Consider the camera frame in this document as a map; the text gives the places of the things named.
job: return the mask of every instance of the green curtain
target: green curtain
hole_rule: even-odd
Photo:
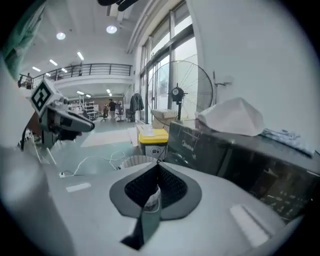
[[[21,63],[43,19],[46,0],[36,0],[15,25],[2,48],[2,54],[12,77],[17,81]]]

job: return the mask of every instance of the black railing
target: black railing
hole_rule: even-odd
[[[21,86],[27,87],[27,89],[33,89],[41,83],[43,78],[47,78],[52,81],[58,81],[61,79],[90,75],[115,75],[129,77],[131,75],[131,68],[131,65],[109,63],[93,63],[67,66],[63,68],[65,71],[62,68],[58,68],[38,75],[34,78],[22,75]]]

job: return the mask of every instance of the round ceiling light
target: round ceiling light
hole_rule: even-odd
[[[66,38],[66,34],[60,32],[60,33],[56,34],[56,38],[57,38],[58,40],[63,40],[63,39]]]
[[[114,34],[114,33],[116,33],[117,32],[117,27],[116,26],[113,26],[113,25],[111,25],[111,26],[108,26],[107,28],[106,28],[106,31],[109,33],[109,34]]]

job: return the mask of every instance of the midea logo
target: midea logo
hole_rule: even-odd
[[[192,146],[187,144],[185,140],[182,141],[182,146],[185,147],[188,150],[191,150],[192,152],[195,150]]]

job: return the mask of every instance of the yellow lid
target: yellow lid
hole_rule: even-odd
[[[144,133],[140,132],[139,134],[139,142],[142,144],[161,144],[161,143],[168,143],[169,134],[166,132],[165,129],[152,129],[153,135],[147,132]]]

